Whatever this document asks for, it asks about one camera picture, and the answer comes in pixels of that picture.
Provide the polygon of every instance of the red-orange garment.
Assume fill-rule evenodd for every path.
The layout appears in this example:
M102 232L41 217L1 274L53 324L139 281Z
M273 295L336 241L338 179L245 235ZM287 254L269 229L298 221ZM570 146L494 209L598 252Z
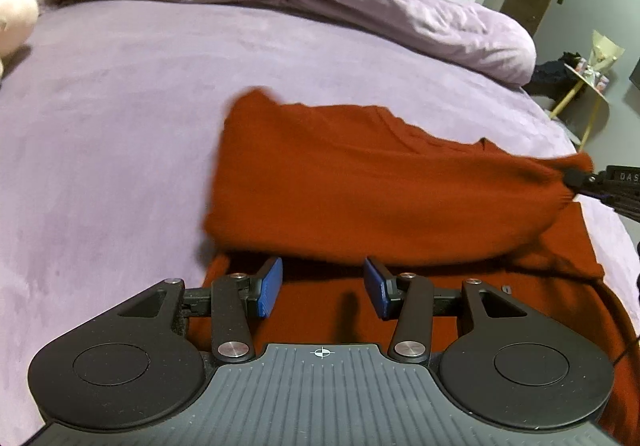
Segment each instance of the red-orange garment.
M393 322L376 318L354 267L372 255L417 267L437 286L460 287L470 275L510 285L613 358L633 329L602 284L580 206L562 183L567 167L590 170L591 161L585 154L511 156L486 140L436 139L385 108L279 105L253 90L226 119L205 229L223 252L336 264L286 261L274 311L253 329L258 347L386 346ZM230 261L223 252L205 285L229 267L253 272L255 256L235 253ZM191 338L204 348L209 325L192 326ZM455 325L434 325L433 348L442 350L456 338ZM620 362L603 416L623 444L640 444L639 365L637 350Z

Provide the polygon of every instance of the pink plush toy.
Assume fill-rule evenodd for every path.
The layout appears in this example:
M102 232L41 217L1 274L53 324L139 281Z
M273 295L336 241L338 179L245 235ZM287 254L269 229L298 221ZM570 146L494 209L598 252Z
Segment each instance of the pink plush toy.
M0 77L7 61L33 32L38 20L36 0L0 0Z

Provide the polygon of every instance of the bed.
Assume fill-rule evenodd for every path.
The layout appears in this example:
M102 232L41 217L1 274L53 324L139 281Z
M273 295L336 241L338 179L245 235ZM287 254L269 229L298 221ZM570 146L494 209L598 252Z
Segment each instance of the bed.
M472 44L460 47L469 32L420 49L344 3L58 1L43 3L0 89L2 446L42 424L26 382L42 346L166 277L202 283L218 134L246 87L309 106L386 106L436 137L486 137L518 155L575 152L520 88L530 39L516 43L510 20L474 4L450 5L492 18L514 43L487 45L475 62ZM634 245L609 208L578 201L605 282L640 332Z

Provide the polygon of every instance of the metal screw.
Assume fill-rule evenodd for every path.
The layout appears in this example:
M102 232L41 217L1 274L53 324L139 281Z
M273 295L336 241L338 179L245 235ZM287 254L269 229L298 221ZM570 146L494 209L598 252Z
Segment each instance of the metal screw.
M422 343L417 341L401 341L394 347L396 354L400 354L406 358L417 358L427 350Z
M240 358L249 352L249 345L240 341L228 341L218 347L218 353L226 358Z

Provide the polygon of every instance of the crosshair symbol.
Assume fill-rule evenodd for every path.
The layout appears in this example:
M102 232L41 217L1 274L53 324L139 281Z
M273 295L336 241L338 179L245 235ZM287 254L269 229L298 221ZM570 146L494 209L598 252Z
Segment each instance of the crosshair symbol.
M319 358L325 358L329 354L335 354L335 352L332 352L331 350L327 350L324 347L322 347L321 349L318 349L318 350L314 350L311 353L313 355L315 355L315 356L318 356Z

